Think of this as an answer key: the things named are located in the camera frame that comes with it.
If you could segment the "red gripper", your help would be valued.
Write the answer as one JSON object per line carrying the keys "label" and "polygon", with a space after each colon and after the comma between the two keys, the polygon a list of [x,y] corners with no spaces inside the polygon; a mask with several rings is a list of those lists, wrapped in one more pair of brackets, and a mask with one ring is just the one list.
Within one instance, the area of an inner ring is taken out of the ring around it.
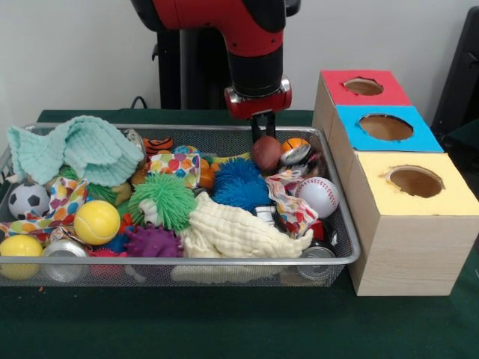
{"label": "red gripper", "polygon": [[266,135],[275,138],[275,113],[290,107],[292,90],[279,91],[270,96],[247,98],[241,97],[233,88],[225,88],[225,102],[233,118],[247,120],[251,118],[252,143],[255,144],[263,133],[258,125],[256,114],[266,116]]}

